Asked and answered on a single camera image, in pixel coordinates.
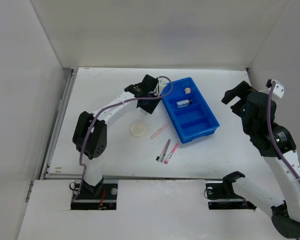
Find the clear vial black cap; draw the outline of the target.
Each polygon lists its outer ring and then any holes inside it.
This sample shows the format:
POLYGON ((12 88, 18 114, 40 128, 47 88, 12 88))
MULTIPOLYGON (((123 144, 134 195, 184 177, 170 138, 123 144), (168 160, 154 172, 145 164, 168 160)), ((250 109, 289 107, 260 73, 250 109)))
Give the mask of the clear vial black cap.
POLYGON ((187 106, 190 106, 193 104, 193 100, 192 99, 185 99, 185 100, 180 100, 178 102, 176 102, 176 107, 179 108, 184 108, 187 106))

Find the beige makeup sponge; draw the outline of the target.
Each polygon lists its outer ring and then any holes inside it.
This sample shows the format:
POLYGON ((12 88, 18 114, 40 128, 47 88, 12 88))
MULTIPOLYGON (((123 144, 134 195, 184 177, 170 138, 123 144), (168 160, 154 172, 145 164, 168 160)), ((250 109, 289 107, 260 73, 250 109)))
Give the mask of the beige makeup sponge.
POLYGON ((191 93, 191 92, 192 92, 192 90, 191 90, 190 87, 186 87, 186 88, 184 89, 184 93, 185 93, 185 94, 189 94, 189 93, 191 93))

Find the clear plastic bottle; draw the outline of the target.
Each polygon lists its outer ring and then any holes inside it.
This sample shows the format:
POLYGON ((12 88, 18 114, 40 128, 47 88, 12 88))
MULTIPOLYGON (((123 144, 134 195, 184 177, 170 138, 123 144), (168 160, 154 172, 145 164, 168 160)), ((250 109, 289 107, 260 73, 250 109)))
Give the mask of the clear plastic bottle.
POLYGON ((140 110, 140 112, 142 113, 142 115, 143 116, 147 116, 147 115, 149 115, 149 113, 148 112, 146 112, 145 110, 143 110, 143 109, 141 109, 140 110))

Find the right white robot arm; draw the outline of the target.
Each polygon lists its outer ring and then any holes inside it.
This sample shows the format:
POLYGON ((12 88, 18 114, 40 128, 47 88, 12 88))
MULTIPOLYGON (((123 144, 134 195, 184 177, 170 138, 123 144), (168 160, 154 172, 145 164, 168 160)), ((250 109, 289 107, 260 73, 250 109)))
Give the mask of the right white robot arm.
POLYGON ((274 228, 286 239, 300 240, 300 163, 297 146, 291 133, 275 123, 277 104, 273 97, 282 98, 284 87, 269 79, 266 91, 257 91, 246 81, 225 92, 225 105, 231 106, 241 118, 243 132, 270 167, 283 198, 274 197, 249 181, 241 172, 232 172, 222 179, 222 193, 230 198, 252 202, 270 219, 274 228))

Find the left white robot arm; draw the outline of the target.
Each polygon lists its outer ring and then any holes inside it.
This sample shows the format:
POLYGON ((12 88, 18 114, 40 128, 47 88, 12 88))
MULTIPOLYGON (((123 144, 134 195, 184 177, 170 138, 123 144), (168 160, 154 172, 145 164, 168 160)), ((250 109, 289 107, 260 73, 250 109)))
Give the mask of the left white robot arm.
POLYGON ((145 75, 139 83, 128 85, 112 102, 94 112, 82 112, 77 120, 72 142, 79 152, 79 165, 83 167, 79 183, 71 183, 70 189, 77 195, 86 193, 90 198, 101 195, 104 178, 94 159, 107 147, 108 129, 127 113, 141 109, 152 114, 159 102, 171 92, 171 84, 164 77, 145 75))

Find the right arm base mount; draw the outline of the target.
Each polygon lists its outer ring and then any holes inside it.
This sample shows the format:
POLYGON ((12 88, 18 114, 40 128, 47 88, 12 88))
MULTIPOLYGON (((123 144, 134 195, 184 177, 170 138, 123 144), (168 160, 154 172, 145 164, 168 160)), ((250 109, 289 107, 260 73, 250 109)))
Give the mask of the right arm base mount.
POLYGON ((257 207, 245 198, 227 193, 221 181, 207 181, 204 197, 209 210, 256 210, 257 207))

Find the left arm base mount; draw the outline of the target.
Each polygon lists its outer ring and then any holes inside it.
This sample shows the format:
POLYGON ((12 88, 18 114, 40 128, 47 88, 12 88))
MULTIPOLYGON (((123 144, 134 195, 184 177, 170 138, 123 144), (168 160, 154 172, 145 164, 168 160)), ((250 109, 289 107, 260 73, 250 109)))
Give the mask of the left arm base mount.
POLYGON ((118 179, 102 179, 95 187, 86 183, 81 190, 79 182, 71 182, 71 210, 115 211, 117 209, 118 179))

